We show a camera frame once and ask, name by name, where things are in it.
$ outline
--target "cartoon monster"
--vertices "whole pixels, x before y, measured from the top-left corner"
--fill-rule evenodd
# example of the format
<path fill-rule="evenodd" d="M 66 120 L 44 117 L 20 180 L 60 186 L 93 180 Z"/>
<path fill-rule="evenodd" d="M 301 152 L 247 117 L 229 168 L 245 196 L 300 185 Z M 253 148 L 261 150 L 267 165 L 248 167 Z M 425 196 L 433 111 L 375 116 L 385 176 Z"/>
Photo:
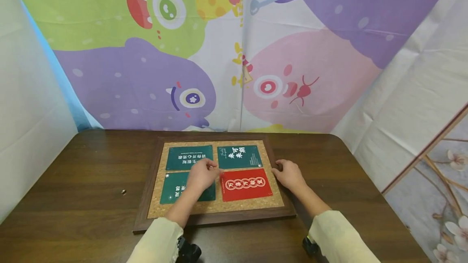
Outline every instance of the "cartoon monster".
<path fill-rule="evenodd" d="M 381 72 L 330 30 L 286 36 L 250 60 L 244 107 L 284 130 L 330 132 Z"/>
<path fill-rule="evenodd" d="M 124 47 L 58 51 L 81 104 L 105 129 L 180 131 L 207 127 L 216 104 L 207 74 L 143 39 Z"/>
<path fill-rule="evenodd" d="M 53 50 L 122 47 L 138 37 L 158 50 L 188 58 L 204 41 L 209 19 L 241 0 L 23 0 Z"/>
<path fill-rule="evenodd" d="M 252 0 L 256 14 L 273 2 Z M 385 68 L 412 35 L 438 0 L 303 0 L 310 10 L 336 35 Z"/>

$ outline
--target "hand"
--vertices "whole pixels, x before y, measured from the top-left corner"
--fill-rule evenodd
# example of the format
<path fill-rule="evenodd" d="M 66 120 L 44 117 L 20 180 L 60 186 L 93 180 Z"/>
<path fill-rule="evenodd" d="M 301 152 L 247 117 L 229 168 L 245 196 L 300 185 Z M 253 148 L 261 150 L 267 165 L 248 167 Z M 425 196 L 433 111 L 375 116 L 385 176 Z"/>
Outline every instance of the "hand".
<path fill-rule="evenodd" d="M 276 168 L 272 168 L 271 171 L 278 179 L 278 181 L 292 193 L 296 193 L 298 190 L 308 187 L 304 177 L 302 177 L 301 170 L 298 165 L 288 160 L 277 160 L 277 165 L 282 165 L 283 170 L 280 171 Z"/>
<path fill-rule="evenodd" d="M 207 158 L 197 161 L 188 174 L 186 191 L 196 191 L 201 195 L 221 173 L 216 162 Z"/>

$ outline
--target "white wall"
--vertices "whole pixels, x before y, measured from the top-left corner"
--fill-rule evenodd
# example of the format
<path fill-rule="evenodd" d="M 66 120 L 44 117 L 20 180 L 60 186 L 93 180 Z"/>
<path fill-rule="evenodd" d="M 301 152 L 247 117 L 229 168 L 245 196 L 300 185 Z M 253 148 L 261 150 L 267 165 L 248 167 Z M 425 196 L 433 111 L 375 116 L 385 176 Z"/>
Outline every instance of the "white wall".
<path fill-rule="evenodd" d="M 20 0 L 0 0 L 0 222 L 76 133 Z"/>
<path fill-rule="evenodd" d="M 468 101 L 468 5 L 439 0 L 333 130 L 384 190 Z"/>

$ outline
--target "card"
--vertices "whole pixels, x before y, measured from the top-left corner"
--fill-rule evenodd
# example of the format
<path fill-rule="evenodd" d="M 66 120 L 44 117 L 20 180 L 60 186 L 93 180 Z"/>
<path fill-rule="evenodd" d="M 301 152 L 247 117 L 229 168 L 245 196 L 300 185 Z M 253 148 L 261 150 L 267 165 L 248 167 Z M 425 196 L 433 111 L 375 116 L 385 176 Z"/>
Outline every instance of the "card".
<path fill-rule="evenodd" d="M 190 170 L 202 158 L 213 160 L 213 146 L 170 147 L 166 170 Z"/>
<path fill-rule="evenodd" d="M 160 204 L 173 204 L 185 191 L 187 184 L 188 172 L 184 173 L 167 173 L 164 178 L 164 185 L 162 187 Z M 214 201 L 216 199 L 216 189 L 213 183 L 208 189 L 203 191 L 198 201 Z"/>
<path fill-rule="evenodd" d="M 218 162 L 220 168 L 263 167 L 256 145 L 220 146 Z"/>
<path fill-rule="evenodd" d="M 221 188 L 224 202 L 273 195 L 263 168 L 224 172 L 221 176 Z"/>

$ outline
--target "green card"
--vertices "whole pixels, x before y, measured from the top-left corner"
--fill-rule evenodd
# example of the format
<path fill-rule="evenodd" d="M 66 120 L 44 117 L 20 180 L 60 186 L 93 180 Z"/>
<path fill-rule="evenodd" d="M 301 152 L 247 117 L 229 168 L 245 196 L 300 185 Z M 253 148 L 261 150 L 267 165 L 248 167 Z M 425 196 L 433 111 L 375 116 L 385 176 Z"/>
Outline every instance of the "green card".
<path fill-rule="evenodd" d="M 218 147 L 218 161 L 220 168 L 263 167 L 256 145 Z"/>
<path fill-rule="evenodd" d="M 160 204 L 173 204 L 182 192 L 185 191 L 187 184 L 188 172 L 184 173 L 167 173 L 164 178 L 162 187 Z M 198 201 L 214 201 L 216 199 L 216 189 L 213 183 L 208 189 L 203 191 Z"/>
<path fill-rule="evenodd" d="M 167 156 L 166 170 L 190 170 L 202 158 L 213 159 L 212 146 L 171 147 Z"/>

